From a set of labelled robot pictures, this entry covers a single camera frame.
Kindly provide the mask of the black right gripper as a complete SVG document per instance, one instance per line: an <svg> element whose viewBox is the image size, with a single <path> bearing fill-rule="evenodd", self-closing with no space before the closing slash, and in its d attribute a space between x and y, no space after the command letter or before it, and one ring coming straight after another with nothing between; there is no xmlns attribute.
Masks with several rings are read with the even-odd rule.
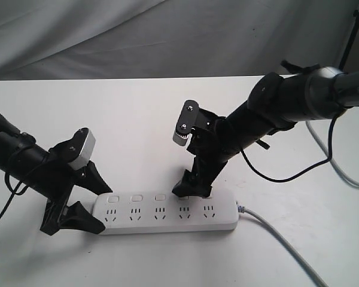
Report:
<svg viewBox="0 0 359 287"><path fill-rule="evenodd" d="M226 117L199 108L196 124L189 134L187 151L194 155L191 170L185 170L172 193L177 197L207 198L213 179L242 146L242 108Z"/></svg>

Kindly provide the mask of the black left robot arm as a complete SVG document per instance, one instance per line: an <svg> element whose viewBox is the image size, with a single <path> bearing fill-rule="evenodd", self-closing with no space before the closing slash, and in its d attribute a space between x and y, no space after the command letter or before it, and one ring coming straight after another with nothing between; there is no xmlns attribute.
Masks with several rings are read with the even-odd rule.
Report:
<svg viewBox="0 0 359 287"><path fill-rule="evenodd" d="M105 230L80 202L67 205L74 186L98 196L111 192L90 159L95 143L93 133L83 127L67 141L44 150L32 135L21 132L0 114L0 170L10 199L28 188L47 199L40 226L43 233L52 236L69 229L100 234Z"/></svg>

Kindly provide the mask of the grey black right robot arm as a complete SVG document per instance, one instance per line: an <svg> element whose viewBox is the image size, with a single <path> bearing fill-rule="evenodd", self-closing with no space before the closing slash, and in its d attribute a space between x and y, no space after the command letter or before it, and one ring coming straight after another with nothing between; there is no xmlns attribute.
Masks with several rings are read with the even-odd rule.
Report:
<svg viewBox="0 0 359 287"><path fill-rule="evenodd" d="M232 157L252 144L269 148L265 136L291 130L302 121L335 124L347 110L359 108L359 72L300 67L288 61L282 66L289 77L266 74L248 99L226 117L202 109L194 100L184 102L173 140L185 146L194 160L173 187L176 196L209 197L212 183Z"/></svg>

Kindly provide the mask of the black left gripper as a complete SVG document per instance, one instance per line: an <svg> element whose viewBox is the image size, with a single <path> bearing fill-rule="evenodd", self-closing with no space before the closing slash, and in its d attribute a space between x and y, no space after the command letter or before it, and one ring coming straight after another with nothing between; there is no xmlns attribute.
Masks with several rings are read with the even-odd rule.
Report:
<svg viewBox="0 0 359 287"><path fill-rule="evenodd" d="M94 162L89 161L78 170L68 165L70 140L50 148L48 160L42 168L48 182L43 185L47 189L47 204L40 230L50 236L62 229L100 234L105 230L104 224L88 212L80 201L68 206L68 199L76 185L92 193L111 193L112 189L103 180Z"/></svg>

